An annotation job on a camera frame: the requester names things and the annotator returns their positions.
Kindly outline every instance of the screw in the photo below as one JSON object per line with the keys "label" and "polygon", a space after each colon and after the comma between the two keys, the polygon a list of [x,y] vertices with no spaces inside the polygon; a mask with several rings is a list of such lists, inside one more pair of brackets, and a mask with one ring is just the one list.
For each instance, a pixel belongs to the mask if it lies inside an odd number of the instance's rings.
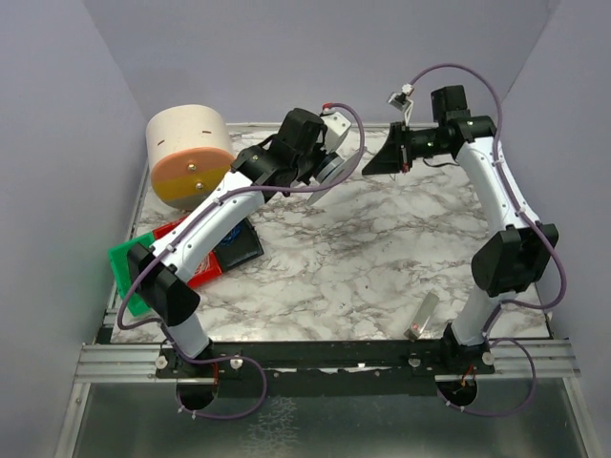
{"label": "screw", "polygon": [[242,360],[239,358],[230,360],[229,365],[231,365],[231,368],[238,370],[240,367],[242,367]]}
{"label": "screw", "polygon": [[493,355],[490,351],[486,351],[483,355],[481,355],[481,361],[485,365],[493,365],[495,363],[495,355]]}
{"label": "screw", "polygon": [[159,356],[155,360],[155,367],[159,370],[165,369],[168,366],[168,360],[165,359],[165,356]]}

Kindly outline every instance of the metal rail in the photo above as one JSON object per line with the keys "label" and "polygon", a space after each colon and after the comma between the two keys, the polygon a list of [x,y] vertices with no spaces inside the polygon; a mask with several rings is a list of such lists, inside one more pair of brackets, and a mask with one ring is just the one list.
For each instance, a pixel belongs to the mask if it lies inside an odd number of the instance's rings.
{"label": "metal rail", "polygon": [[[579,376],[579,367],[569,341],[522,340],[520,343],[531,354],[539,378]],[[176,379],[162,380],[155,375],[155,361],[161,348],[159,343],[84,345],[74,381],[79,384],[175,383]],[[500,343],[492,353],[495,357],[496,373],[482,374],[478,379],[524,379],[532,376],[528,360],[515,345]],[[354,367],[354,370],[370,368],[359,366]],[[456,378],[459,378],[459,375],[438,376],[436,380],[447,381]],[[212,384],[214,381],[206,378],[180,379],[180,382]]]}

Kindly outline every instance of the foam roll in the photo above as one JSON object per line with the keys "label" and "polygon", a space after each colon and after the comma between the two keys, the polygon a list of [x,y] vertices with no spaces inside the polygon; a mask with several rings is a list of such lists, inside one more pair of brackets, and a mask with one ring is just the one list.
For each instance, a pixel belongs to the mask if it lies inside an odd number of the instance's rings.
{"label": "foam roll", "polygon": [[181,210],[202,203],[235,159],[221,115],[202,105],[156,114],[146,126],[146,147],[155,194]]}

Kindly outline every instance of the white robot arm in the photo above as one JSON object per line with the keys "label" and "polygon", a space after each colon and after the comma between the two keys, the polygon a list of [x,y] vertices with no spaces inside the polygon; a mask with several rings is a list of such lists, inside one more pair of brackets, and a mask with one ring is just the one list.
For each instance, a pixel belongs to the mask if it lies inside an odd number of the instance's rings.
{"label": "white robot arm", "polygon": [[[200,298],[186,282],[237,224],[275,194],[256,190],[256,185],[286,188],[299,181],[308,184],[313,179],[328,184],[335,179],[348,164],[335,151],[349,129],[350,122],[337,112],[325,111],[318,116],[301,109],[291,111],[277,135],[240,152],[217,189],[171,233],[151,247],[135,245],[130,250],[132,281],[155,256],[167,252],[137,292],[163,319],[187,356],[199,355],[210,340],[195,314]],[[251,186],[252,192],[220,201],[227,193]],[[323,193],[314,193],[309,202]]]}
{"label": "white robot arm", "polygon": [[[445,335],[457,347],[482,345],[495,307],[538,281],[550,259],[541,239],[520,215],[533,221],[552,246],[558,241],[558,231],[554,224],[541,224],[530,208],[504,163],[500,144],[495,162],[495,124],[488,116],[471,116],[462,86],[441,88],[431,94],[433,119],[439,127],[418,131],[407,124],[413,107],[409,99],[412,89],[406,85],[390,96],[389,104],[403,112],[404,121],[390,124],[387,142],[365,166],[363,175],[405,173],[414,159],[445,154],[452,154],[465,170],[484,209],[490,240],[474,255],[474,288]],[[519,208],[501,179],[501,164]]]}
{"label": "white robot arm", "polygon": [[[477,138],[472,143],[465,143],[456,155],[456,162],[465,170],[475,188],[491,235],[501,233],[508,227],[528,230],[527,224],[516,212],[518,209],[514,208],[498,174],[498,168],[493,160],[493,141],[494,139],[488,136]],[[503,160],[500,144],[498,149],[499,159]],[[540,223],[538,215],[526,202],[507,167],[505,167],[505,176],[512,184],[519,201],[522,202],[521,210],[530,220]],[[501,301],[514,299],[516,295],[515,290],[510,290],[490,297],[486,291],[475,285],[462,312],[452,323],[453,333],[458,342],[463,345],[481,344],[484,340],[482,329],[495,307]]]}

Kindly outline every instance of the lavender wall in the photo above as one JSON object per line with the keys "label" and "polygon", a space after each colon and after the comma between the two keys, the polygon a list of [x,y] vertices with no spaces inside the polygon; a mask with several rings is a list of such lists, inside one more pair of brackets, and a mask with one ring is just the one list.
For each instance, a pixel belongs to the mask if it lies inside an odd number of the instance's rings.
{"label": "lavender wall", "polygon": [[[280,121],[295,106],[344,101],[369,122],[396,119],[388,95],[442,61],[470,65],[505,95],[557,0],[84,0],[145,117],[209,104],[227,121]],[[464,83],[473,108],[493,105],[458,71],[422,81]]]}
{"label": "lavender wall", "polygon": [[0,8],[0,444],[53,456],[144,167],[144,118],[77,0]]}
{"label": "lavender wall", "polygon": [[[505,149],[517,181],[558,225],[568,294],[554,312],[583,372],[581,384],[611,455],[611,3],[562,0],[503,104]],[[548,302],[558,274],[538,286]]]}

